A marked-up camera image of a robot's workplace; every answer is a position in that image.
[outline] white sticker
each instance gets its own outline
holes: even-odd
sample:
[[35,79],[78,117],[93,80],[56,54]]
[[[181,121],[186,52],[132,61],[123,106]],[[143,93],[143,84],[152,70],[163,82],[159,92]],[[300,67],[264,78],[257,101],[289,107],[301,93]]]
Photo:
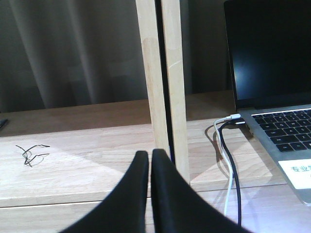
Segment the white sticker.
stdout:
[[311,188],[311,159],[278,162],[295,189]]

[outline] black laptop screen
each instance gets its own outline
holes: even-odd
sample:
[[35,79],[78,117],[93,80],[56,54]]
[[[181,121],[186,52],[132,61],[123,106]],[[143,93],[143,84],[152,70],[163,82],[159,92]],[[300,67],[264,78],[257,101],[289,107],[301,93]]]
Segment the black laptop screen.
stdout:
[[238,108],[311,102],[311,0],[230,0],[225,19]]

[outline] silver laptop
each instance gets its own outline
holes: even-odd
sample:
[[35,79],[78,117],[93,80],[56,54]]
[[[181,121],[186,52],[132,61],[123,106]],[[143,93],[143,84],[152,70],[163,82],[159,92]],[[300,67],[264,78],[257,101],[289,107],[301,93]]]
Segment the silver laptop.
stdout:
[[311,204],[311,0],[224,3],[235,104]]

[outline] laptop keyboard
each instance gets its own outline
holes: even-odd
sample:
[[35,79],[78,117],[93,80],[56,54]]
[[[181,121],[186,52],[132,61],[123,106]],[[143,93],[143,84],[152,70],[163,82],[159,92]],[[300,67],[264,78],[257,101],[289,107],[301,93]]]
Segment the laptop keyboard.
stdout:
[[311,109],[252,116],[281,152],[311,149]]

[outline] light wood desk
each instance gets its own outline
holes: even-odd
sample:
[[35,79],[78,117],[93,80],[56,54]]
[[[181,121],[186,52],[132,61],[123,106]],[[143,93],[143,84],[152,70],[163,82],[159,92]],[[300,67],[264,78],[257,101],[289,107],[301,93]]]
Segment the light wood desk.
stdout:
[[[190,183],[222,211],[226,167],[211,125],[233,113],[231,92],[187,97]],[[58,232],[88,213],[120,180],[137,150],[155,147],[148,102],[138,100],[0,114],[0,232]],[[311,210],[287,186],[263,148],[245,129],[225,130],[242,189],[242,224],[254,232],[309,230]],[[35,144],[50,153],[33,168],[21,151]],[[228,216],[235,220],[235,190]],[[147,232],[154,232],[150,198]]]

